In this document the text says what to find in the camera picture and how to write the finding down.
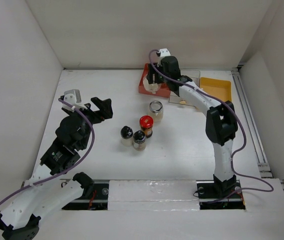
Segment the red-lid dark sauce jar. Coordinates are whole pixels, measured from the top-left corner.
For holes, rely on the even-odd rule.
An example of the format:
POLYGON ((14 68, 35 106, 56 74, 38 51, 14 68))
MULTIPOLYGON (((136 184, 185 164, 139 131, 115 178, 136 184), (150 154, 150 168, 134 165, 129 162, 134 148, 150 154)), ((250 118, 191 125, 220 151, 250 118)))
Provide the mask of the red-lid dark sauce jar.
POLYGON ((152 137, 154 120, 149 115, 144 115, 139 120, 141 131, 145 133, 146 138, 152 137))

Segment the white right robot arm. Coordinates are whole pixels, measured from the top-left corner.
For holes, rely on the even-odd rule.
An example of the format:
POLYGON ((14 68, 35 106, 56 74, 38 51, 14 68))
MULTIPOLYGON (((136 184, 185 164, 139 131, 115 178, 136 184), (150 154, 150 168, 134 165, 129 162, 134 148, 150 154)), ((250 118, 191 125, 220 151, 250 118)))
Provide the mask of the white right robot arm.
POLYGON ((222 101, 201 90, 188 76, 180 72, 174 56, 159 57, 150 62, 147 80, 150 84, 165 83, 170 91, 194 104, 206 117, 205 133, 212 142, 215 158, 211 203, 222 201, 235 193, 236 176, 233 168, 233 140, 241 123, 230 101, 222 101))

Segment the silver-lid clear glass jar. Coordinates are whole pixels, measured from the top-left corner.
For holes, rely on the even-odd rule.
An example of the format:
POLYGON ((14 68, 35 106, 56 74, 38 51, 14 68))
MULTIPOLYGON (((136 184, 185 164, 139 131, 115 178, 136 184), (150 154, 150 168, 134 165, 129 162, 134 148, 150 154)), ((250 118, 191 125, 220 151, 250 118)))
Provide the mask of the silver-lid clear glass jar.
POLYGON ((147 77, 143 79, 143 86, 145 90, 151 94, 156 94, 161 89, 161 83, 149 83, 147 77))

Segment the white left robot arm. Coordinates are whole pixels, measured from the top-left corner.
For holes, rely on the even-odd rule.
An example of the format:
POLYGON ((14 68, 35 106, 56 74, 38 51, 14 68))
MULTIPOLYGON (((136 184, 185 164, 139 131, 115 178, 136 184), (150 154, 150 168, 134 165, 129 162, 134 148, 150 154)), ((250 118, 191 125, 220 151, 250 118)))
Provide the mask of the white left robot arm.
POLYGON ((84 172, 77 173, 52 196, 48 193, 63 175, 78 166, 91 151, 94 124, 113 117, 111 99, 91 98, 98 110, 64 94, 58 100, 67 113, 56 129, 56 138, 40 159, 28 184, 0 201, 0 230, 6 240, 32 240, 44 217, 71 201, 94 194, 94 181, 84 172))

